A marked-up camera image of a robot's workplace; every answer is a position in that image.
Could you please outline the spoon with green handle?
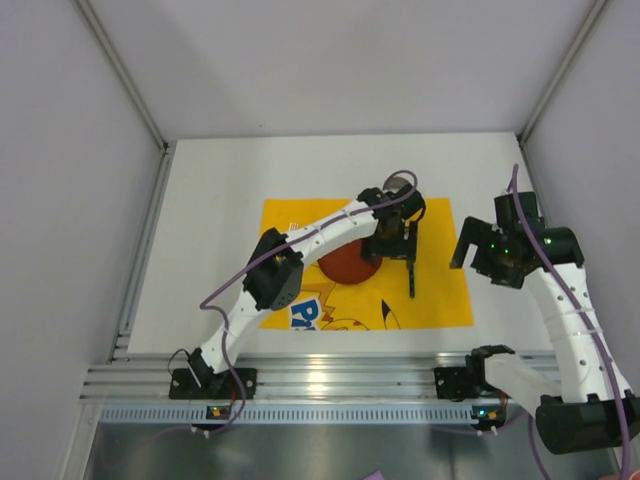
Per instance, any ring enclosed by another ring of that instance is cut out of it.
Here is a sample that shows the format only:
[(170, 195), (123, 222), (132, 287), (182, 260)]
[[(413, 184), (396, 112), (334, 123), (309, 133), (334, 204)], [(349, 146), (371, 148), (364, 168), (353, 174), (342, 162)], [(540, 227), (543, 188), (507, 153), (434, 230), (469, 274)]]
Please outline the spoon with green handle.
[(407, 270), (408, 270), (408, 289), (409, 289), (409, 297), (411, 299), (415, 298), (416, 288), (415, 288), (415, 262), (407, 261)]

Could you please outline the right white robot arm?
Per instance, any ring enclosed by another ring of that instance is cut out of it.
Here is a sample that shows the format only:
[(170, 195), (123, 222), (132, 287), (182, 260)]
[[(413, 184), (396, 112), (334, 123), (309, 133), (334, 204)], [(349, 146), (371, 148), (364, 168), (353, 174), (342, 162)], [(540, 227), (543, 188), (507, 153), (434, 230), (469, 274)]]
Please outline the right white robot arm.
[(639, 398), (602, 337), (575, 233), (547, 226), (533, 192), (499, 196), (494, 207), (494, 223), (464, 220), (450, 266), (461, 268), (475, 246), (472, 269), (494, 285), (531, 292), (560, 379), (549, 380), (506, 345), (484, 345), (465, 357), (469, 381), (515, 400), (553, 454), (628, 445), (639, 433)]

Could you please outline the yellow printed cloth mat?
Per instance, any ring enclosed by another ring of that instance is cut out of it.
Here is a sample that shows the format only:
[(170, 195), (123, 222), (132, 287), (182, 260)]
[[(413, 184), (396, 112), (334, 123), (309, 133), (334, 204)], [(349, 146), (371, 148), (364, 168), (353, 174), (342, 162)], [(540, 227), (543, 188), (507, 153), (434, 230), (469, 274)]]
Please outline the yellow printed cloth mat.
[(468, 327), (473, 323), (464, 273), (449, 267), (456, 236), (451, 204), (429, 198), (418, 225), (415, 298), (407, 263), (382, 259), (378, 272), (356, 285), (329, 280), (318, 262), (305, 270), (293, 303), (261, 324), (264, 330), (391, 331)]

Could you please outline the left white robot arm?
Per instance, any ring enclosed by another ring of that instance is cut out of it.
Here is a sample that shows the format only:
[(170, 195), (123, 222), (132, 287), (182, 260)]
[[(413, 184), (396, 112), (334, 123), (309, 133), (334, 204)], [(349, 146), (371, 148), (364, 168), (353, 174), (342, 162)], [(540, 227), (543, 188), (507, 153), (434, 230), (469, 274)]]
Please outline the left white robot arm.
[(426, 202), (412, 185), (396, 191), (373, 187), (306, 226), (265, 231), (247, 265), (200, 305), (201, 310), (218, 312), (222, 325), (188, 357), (196, 384), (209, 386), (232, 368), (249, 335), (296, 299), (307, 267), (358, 240), (365, 243), (365, 254), (375, 257), (379, 244), (397, 244), (404, 225), (425, 211)]

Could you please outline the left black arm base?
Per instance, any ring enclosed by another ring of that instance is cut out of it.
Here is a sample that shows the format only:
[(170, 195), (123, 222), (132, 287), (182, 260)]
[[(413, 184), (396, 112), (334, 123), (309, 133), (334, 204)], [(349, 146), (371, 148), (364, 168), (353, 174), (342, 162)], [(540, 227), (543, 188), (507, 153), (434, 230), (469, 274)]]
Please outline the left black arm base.
[(215, 373), (202, 358), (202, 350), (196, 348), (187, 355), (187, 365), (169, 370), (171, 381), (169, 398), (171, 400), (239, 400), (241, 387), (245, 397), (253, 399), (257, 387), (258, 370), (237, 368), (238, 380), (230, 370)]

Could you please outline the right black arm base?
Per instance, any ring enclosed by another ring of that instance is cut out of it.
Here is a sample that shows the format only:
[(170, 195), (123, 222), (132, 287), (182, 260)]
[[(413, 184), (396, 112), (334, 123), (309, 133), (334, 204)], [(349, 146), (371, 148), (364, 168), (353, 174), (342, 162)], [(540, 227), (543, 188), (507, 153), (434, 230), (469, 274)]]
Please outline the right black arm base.
[(436, 367), (434, 381), (437, 398), (453, 402), (497, 399), (499, 390), (486, 381), (484, 362), (494, 355), (514, 353), (513, 349), (505, 345), (484, 345), (472, 349), (465, 356), (463, 366)]

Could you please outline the white paper cup brown sleeve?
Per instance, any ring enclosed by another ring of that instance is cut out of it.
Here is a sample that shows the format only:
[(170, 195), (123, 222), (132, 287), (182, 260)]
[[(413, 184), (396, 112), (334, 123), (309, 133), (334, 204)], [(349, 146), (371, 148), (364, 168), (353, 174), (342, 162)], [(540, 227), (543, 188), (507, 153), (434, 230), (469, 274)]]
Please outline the white paper cup brown sleeve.
[(394, 172), (390, 174), (382, 184), (383, 191), (397, 193), (404, 187), (412, 187), (412, 181), (404, 173)]

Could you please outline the red round plate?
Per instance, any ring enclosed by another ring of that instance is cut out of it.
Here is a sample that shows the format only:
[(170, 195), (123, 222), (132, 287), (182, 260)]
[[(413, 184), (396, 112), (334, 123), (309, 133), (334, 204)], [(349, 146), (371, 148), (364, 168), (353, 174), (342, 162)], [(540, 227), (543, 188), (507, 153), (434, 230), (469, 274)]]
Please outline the red round plate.
[(318, 265), (329, 280), (340, 285), (356, 285), (375, 275), (382, 260), (364, 255), (363, 241), (359, 239), (323, 256)]

